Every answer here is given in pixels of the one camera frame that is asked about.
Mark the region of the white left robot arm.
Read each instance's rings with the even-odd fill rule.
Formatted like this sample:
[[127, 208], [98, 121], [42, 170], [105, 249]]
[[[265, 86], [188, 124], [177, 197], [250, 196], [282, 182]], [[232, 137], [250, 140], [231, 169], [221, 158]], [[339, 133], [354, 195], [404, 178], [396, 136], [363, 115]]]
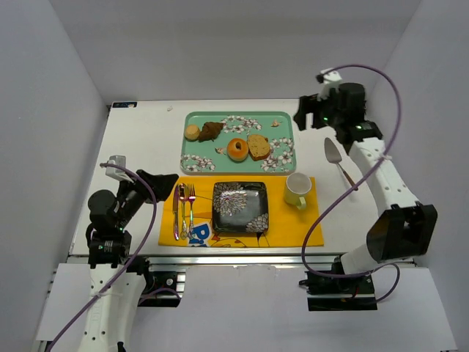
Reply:
[[131, 234], [125, 229], [144, 204], [167, 200], [178, 175], [131, 172], [111, 162], [106, 173], [119, 181], [117, 193], [96, 191], [88, 201], [90, 302], [80, 351], [126, 351], [141, 295], [154, 285], [149, 260], [132, 252]]

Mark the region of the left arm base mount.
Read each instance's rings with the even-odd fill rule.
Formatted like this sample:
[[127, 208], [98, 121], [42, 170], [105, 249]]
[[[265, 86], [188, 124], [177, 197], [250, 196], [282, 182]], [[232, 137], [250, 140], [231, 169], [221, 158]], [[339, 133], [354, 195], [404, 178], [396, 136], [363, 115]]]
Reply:
[[151, 263], [149, 258], [137, 257], [127, 268], [128, 273], [144, 277], [145, 286], [141, 292], [138, 307], [171, 307], [180, 304], [183, 289], [182, 272], [167, 265]]

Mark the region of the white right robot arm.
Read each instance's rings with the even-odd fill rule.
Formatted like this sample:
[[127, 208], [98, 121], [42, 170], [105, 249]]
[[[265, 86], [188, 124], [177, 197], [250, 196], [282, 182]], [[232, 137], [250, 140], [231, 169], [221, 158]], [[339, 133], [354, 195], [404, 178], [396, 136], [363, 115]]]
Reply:
[[395, 260], [426, 254], [437, 210], [418, 200], [388, 159], [380, 129], [366, 119], [364, 86], [343, 83], [320, 94], [302, 96], [294, 116], [302, 131], [307, 114], [313, 116], [313, 128], [335, 130], [337, 141], [366, 177], [379, 213], [365, 243], [339, 256], [332, 273], [351, 278]]

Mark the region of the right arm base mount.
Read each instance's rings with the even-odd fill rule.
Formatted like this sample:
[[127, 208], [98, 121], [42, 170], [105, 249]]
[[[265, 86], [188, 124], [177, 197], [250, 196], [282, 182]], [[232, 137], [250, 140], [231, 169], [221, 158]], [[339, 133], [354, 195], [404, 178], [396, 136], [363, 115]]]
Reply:
[[370, 276], [333, 279], [307, 271], [299, 286], [306, 289], [309, 312], [346, 312], [377, 310]]

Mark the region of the brown croissant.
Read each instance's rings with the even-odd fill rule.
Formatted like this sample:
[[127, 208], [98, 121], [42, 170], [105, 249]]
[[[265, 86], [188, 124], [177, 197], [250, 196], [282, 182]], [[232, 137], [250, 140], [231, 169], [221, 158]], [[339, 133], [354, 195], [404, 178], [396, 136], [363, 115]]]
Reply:
[[214, 140], [218, 137], [224, 124], [222, 122], [206, 122], [199, 133], [198, 141], [205, 142], [207, 140]]

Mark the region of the silver cake server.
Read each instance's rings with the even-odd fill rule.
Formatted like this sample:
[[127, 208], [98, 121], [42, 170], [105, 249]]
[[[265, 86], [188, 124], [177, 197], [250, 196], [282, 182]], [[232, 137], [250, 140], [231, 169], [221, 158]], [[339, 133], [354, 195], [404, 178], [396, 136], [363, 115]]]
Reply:
[[326, 137], [324, 140], [324, 151], [325, 151], [325, 157], [327, 161], [331, 164], [336, 165], [340, 169], [342, 174], [345, 176], [349, 184], [355, 187], [355, 182], [341, 165], [342, 157], [341, 157], [341, 153], [339, 152], [339, 149], [333, 143], [333, 141], [328, 137]]

